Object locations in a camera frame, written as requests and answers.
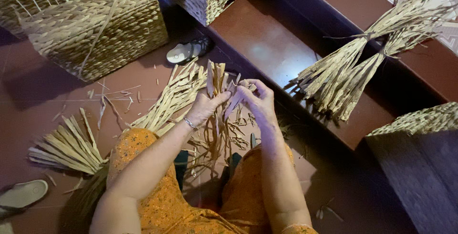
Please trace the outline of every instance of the white sandal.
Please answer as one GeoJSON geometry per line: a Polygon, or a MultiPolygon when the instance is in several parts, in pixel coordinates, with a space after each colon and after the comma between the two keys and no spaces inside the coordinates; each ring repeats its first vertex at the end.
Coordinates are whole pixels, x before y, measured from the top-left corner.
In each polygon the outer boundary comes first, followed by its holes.
{"type": "Polygon", "coordinates": [[[42,179],[6,186],[0,190],[0,219],[20,213],[48,192],[48,183],[42,179]]]}

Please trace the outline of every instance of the bundle of dried straw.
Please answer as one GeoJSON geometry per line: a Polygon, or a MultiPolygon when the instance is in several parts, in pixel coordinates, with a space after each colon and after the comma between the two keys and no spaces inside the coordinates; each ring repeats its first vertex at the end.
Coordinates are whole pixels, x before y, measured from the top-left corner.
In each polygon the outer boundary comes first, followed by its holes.
{"type": "Polygon", "coordinates": [[[199,89],[205,87],[207,73],[202,66],[196,64],[197,60],[198,58],[196,57],[189,62],[180,70],[176,77],[175,73],[178,65],[174,67],[169,82],[164,88],[164,91],[162,91],[159,100],[148,110],[147,114],[132,122],[132,127],[149,129],[158,136],[162,136],[176,121],[183,119],[189,109],[175,119],[175,121],[169,122],[163,127],[169,121],[172,114],[193,103],[199,89]]]}
{"type": "Polygon", "coordinates": [[[67,128],[59,125],[57,130],[45,135],[42,141],[35,142],[41,149],[29,148],[29,160],[49,167],[77,170],[90,175],[101,169],[108,159],[102,159],[100,156],[84,109],[80,108],[80,112],[90,141],[73,115],[70,119],[62,116],[67,128]]]}
{"type": "Polygon", "coordinates": [[[331,112],[337,120],[346,121],[359,100],[365,85],[387,57],[412,49],[421,41],[436,35],[434,27],[447,21],[456,5],[431,6],[431,0],[404,0],[382,15],[363,34],[354,35],[337,51],[299,73],[291,82],[298,84],[304,99],[314,98],[318,111],[331,112]],[[365,44],[374,38],[388,36],[385,48],[356,65],[365,44]]]}

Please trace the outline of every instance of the woman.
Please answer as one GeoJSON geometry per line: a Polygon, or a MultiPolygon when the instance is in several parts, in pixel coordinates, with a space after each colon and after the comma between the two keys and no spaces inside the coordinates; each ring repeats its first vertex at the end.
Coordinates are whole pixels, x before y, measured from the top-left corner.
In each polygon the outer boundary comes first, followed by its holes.
{"type": "Polygon", "coordinates": [[[209,99],[199,92],[187,117],[161,138],[155,140],[145,129],[121,136],[90,233],[315,233],[291,150],[278,127],[273,91],[259,80],[243,81],[256,86],[254,92],[238,86],[237,96],[255,115],[262,148],[251,149],[237,165],[224,187],[219,214],[184,200],[173,166],[195,127],[231,97],[224,92],[209,99]]]}

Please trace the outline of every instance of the orange floral dress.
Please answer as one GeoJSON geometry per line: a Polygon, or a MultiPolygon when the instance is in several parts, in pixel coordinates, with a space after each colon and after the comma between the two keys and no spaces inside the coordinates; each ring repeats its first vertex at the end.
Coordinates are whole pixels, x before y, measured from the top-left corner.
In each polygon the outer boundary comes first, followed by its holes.
{"type": "MultiPolygon", "coordinates": [[[[111,153],[107,187],[119,172],[143,149],[156,141],[146,129],[132,129],[119,138],[111,153]]],[[[286,146],[292,162],[292,153],[286,146]]],[[[251,149],[235,168],[223,190],[223,206],[217,214],[189,205],[178,186],[173,164],[148,197],[140,201],[138,213],[142,233],[270,233],[262,200],[260,149],[251,149]]],[[[308,225],[288,226],[282,233],[316,232],[308,225]]]]}

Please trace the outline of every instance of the black sandal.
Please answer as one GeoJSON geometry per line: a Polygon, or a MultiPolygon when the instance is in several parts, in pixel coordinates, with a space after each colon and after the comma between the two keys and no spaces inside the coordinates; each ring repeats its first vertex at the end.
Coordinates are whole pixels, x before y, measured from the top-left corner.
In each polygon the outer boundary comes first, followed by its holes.
{"type": "Polygon", "coordinates": [[[167,53],[167,60],[172,64],[182,65],[197,56],[204,56],[214,46],[209,37],[201,37],[188,43],[180,43],[167,53]]]}

